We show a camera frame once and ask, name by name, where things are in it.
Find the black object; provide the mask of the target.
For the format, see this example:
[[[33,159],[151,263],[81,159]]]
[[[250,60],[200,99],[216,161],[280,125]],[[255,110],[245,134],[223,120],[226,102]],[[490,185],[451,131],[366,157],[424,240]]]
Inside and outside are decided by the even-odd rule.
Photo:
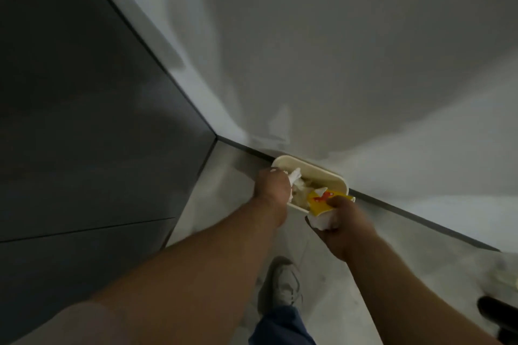
[[[518,345],[518,308],[490,296],[480,297],[476,305],[484,318],[498,326],[500,343]]]

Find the person's right hand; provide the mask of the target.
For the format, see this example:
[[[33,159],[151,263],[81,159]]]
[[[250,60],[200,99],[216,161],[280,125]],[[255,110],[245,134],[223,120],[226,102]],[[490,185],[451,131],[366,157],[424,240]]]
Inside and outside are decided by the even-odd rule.
[[[332,210],[323,213],[328,220],[326,229],[318,228],[313,217],[307,216],[305,221],[333,256],[349,263],[365,245],[378,240],[379,235],[366,214],[346,197],[331,197],[327,204]]]

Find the cream oval food container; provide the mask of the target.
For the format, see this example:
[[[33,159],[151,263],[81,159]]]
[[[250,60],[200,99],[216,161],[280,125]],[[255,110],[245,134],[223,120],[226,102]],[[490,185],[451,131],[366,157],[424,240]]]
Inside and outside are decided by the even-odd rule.
[[[342,191],[350,195],[350,189],[342,176],[328,171],[320,166],[309,163],[305,160],[282,155],[274,159],[272,167],[292,172],[295,168],[301,168],[301,179],[293,186],[293,199],[288,206],[295,210],[308,214],[307,195],[313,190],[326,189]]]

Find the person's blue trouser leg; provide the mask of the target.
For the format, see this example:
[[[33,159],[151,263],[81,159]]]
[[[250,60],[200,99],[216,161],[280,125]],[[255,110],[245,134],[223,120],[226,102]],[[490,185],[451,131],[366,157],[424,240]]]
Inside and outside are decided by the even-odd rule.
[[[257,323],[249,345],[316,345],[295,306],[271,309]]]

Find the white napkin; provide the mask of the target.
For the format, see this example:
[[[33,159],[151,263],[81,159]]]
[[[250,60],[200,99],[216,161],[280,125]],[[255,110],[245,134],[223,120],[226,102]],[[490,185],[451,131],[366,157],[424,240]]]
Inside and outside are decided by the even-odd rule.
[[[283,172],[288,176],[289,181],[289,198],[288,203],[290,204],[293,199],[293,186],[299,182],[301,179],[301,168],[295,168],[292,172],[287,172],[286,170],[283,170]]]

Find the person's left hand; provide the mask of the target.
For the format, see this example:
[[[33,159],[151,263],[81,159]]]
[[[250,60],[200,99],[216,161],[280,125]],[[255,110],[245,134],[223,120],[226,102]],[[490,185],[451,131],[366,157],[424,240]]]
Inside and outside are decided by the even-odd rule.
[[[267,206],[267,213],[275,218],[277,227],[283,225],[287,218],[291,192],[288,175],[280,168],[271,167],[258,173],[254,198]]]

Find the white tissue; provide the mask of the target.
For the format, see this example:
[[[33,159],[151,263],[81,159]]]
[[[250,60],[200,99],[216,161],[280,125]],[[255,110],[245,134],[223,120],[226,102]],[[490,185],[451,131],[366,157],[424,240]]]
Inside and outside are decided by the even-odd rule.
[[[317,215],[308,213],[306,220],[311,228],[318,231],[333,231],[342,226],[342,210],[340,208],[331,208]]]

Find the yellow and red paper wrapper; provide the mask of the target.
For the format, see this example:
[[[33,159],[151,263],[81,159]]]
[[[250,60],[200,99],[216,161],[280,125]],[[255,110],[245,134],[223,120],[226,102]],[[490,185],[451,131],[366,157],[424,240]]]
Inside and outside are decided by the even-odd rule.
[[[327,201],[333,197],[340,196],[344,197],[352,202],[355,202],[356,198],[345,194],[342,191],[335,191],[326,189],[325,191],[321,188],[319,190],[313,190],[307,195],[308,211],[314,217],[318,217],[323,213],[332,211],[333,207],[330,206]]]

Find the person's grey sneaker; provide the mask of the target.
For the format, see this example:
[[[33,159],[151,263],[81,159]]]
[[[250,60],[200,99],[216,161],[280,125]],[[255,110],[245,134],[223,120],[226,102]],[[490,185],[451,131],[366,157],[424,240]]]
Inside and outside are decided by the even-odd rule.
[[[265,315],[278,307],[293,307],[302,312],[304,297],[300,272],[288,258],[276,256],[270,265],[257,296],[259,314]]]

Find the person's right forearm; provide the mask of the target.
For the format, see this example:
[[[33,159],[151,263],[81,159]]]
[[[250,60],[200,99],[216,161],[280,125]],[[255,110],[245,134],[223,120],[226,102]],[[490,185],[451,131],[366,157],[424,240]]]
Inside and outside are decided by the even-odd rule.
[[[344,254],[383,345],[499,345],[433,293],[377,234],[351,237]]]

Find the person's left forearm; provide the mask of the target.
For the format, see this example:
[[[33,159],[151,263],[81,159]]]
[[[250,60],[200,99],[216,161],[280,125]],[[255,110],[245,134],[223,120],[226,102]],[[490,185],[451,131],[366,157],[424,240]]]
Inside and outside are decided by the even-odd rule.
[[[253,197],[11,345],[227,345],[286,216]]]

